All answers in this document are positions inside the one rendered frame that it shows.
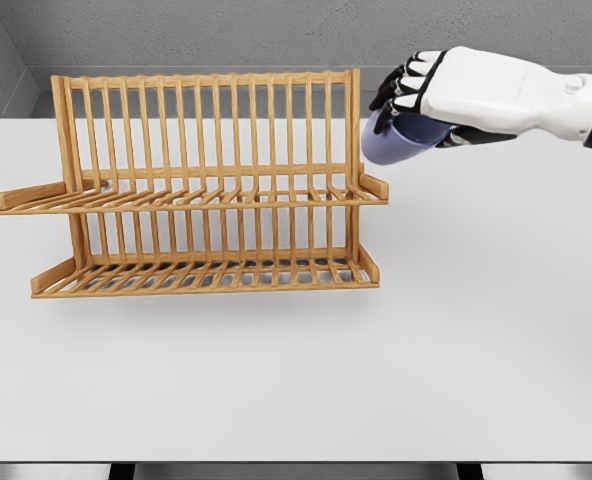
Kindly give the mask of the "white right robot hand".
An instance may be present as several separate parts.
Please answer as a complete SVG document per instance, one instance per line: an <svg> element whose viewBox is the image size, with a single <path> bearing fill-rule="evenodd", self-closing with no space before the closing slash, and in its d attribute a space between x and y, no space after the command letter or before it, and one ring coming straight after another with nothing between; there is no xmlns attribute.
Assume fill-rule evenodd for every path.
<svg viewBox="0 0 592 480"><path fill-rule="evenodd" d="M373 132L423 115L450 126L439 148L510 140L537 126L539 97L557 82L557 73L505 55L462 46L419 51L379 87Z"/></svg>

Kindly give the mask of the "blue-purple cup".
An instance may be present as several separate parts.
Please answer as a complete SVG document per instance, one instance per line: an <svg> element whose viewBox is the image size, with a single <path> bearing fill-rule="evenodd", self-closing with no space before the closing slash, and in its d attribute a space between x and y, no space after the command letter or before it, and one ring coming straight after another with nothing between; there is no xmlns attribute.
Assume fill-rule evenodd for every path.
<svg viewBox="0 0 592 480"><path fill-rule="evenodd" d="M424 115L400 114L380 134L374 133L381 110L373 112L361 136L361 149L372 163L390 165L434 147L449 134L452 125Z"/></svg>

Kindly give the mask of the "wooden two-tier dish rack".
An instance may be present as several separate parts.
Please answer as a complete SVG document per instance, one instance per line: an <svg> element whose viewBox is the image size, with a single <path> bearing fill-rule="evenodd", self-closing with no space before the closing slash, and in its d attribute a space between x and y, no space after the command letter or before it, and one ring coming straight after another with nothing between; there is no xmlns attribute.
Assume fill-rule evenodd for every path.
<svg viewBox="0 0 592 480"><path fill-rule="evenodd" d="M36 298L375 288L359 210L360 73L51 79L63 178L0 214L63 214Z"/></svg>

